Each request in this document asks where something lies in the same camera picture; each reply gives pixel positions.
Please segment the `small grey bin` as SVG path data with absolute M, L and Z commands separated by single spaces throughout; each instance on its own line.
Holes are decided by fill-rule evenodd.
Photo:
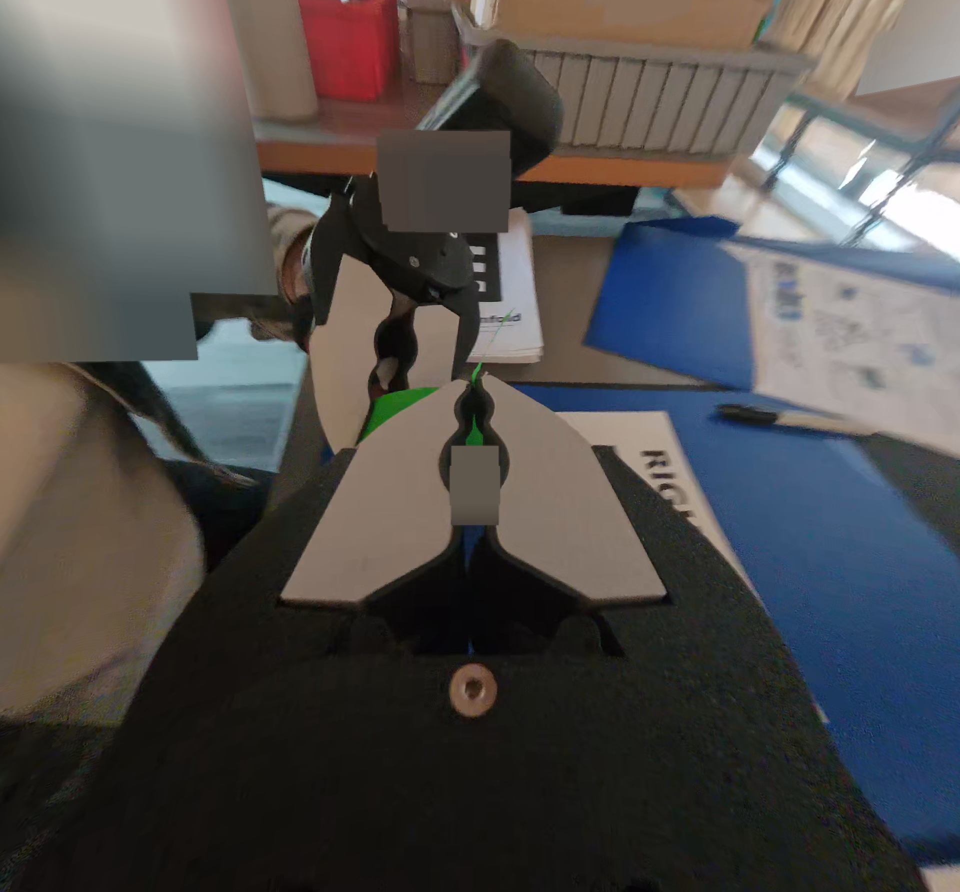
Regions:
M 460 68 L 460 37 L 450 0 L 400 0 L 407 70 L 419 85 L 446 87 Z

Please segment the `person's beige trousers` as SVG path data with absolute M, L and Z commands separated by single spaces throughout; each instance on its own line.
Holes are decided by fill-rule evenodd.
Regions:
M 121 403 L 66 366 L 2 364 L 2 719 L 120 722 L 205 570 Z

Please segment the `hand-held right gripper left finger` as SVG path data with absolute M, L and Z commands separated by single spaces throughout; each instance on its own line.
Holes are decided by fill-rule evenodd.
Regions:
M 363 605 L 438 558 L 452 537 L 440 459 L 460 428 L 456 380 L 391 416 L 354 450 L 281 592 L 293 605 Z

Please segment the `black marker pen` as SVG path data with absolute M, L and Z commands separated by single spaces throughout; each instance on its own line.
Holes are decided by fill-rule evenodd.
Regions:
M 880 430 L 849 418 L 810 410 L 763 408 L 760 406 L 722 403 L 713 409 L 712 418 L 726 423 L 754 429 L 795 431 L 803 434 L 821 434 L 838 438 L 872 438 Z

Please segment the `grey desk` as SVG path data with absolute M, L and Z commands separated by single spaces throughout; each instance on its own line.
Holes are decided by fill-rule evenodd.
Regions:
M 538 362 L 502 366 L 509 382 L 646 389 L 714 388 L 713 383 L 646 365 L 584 344 L 594 306 L 619 234 L 628 225 L 692 227 L 709 224 L 735 235 L 740 225 L 721 216 L 626 219 L 537 212 L 534 224 L 534 284 L 543 338 Z

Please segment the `wooden table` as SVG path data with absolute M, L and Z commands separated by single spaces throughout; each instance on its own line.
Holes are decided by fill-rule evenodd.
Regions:
M 253 132 L 264 173 L 351 176 L 375 170 L 377 138 L 414 126 L 440 97 L 438 85 L 398 78 L 382 100 L 318 100 L 303 121 L 255 118 Z M 521 179 L 531 183 L 712 190 L 735 164 L 733 156 L 618 152 L 559 146 Z

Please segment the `tan cardboard box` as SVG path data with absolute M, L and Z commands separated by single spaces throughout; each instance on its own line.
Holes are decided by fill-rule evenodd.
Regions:
M 844 101 L 857 94 L 875 43 L 905 5 L 906 0 L 778 0 L 760 40 L 810 59 L 804 86 Z

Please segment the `green tape roll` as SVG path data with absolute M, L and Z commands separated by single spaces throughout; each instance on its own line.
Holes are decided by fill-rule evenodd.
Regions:
M 417 387 L 381 394 L 373 400 L 359 433 L 357 444 L 363 442 L 391 418 L 436 393 L 436 387 Z

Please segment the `red basket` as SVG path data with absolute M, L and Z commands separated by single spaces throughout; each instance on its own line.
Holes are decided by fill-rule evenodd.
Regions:
M 373 103 L 400 68 L 398 0 L 297 0 L 319 98 Z

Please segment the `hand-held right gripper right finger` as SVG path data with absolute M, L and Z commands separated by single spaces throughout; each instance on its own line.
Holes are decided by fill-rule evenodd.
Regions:
M 586 603 L 664 600 L 666 587 L 587 439 L 496 377 L 482 382 L 509 460 L 501 550 Z

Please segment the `white tag sheet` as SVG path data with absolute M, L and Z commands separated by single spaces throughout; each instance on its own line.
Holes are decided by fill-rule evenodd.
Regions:
M 797 699 L 800 710 L 825 720 L 795 658 L 764 607 L 711 504 L 678 426 L 666 411 L 572 412 L 558 417 L 586 440 L 609 481 L 628 529 L 649 553 L 665 597 L 644 599 L 643 612 L 611 612 L 618 638 L 656 621 L 655 641 L 671 656 L 689 653 L 698 670 L 727 673 L 725 684 L 774 701 Z

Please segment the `grey plastic crate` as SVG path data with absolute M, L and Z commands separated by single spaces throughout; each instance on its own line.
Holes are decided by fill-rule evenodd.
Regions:
M 485 128 L 546 133 L 554 148 L 736 157 L 753 153 L 813 62 L 766 43 L 720 51 L 486 33 L 453 5 Z

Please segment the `beige cylinder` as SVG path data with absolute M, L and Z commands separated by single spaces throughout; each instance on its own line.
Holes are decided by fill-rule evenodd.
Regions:
M 298 0 L 226 0 L 247 104 L 256 119 L 302 122 L 318 110 Z

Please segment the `green tape strip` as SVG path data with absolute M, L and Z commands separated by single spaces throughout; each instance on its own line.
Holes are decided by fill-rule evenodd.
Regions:
M 488 330 L 489 334 L 486 336 L 486 340 L 483 343 L 481 343 L 481 347 L 479 346 L 480 359 L 476 363 L 475 367 L 473 368 L 473 371 L 470 373 L 469 381 L 471 386 L 474 386 L 478 381 L 478 377 L 481 374 L 484 361 L 491 354 L 491 350 L 495 346 L 495 342 L 497 341 L 500 330 L 505 325 L 515 321 L 514 315 L 515 315 L 515 310 L 510 309 L 509 311 L 506 311 L 504 315 L 500 316 L 496 320 L 495 324 L 493 324 Z M 470 429 L 468 431 L 468 434 L 466 435 L 464 442 L 467 446 L 482 446 L 484 444 L 484 438 L 482 435 L 481 428 L 479 426 L 479 419 L 476 418 L 476 415 L 474 415 L 473 418 L 471 419 Z

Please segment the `printed instruction sheet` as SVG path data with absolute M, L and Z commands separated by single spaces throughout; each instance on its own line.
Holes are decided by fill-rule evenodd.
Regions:
M 722 247 L 745 271 L 754 393 L 958 458 L 958 293 Z

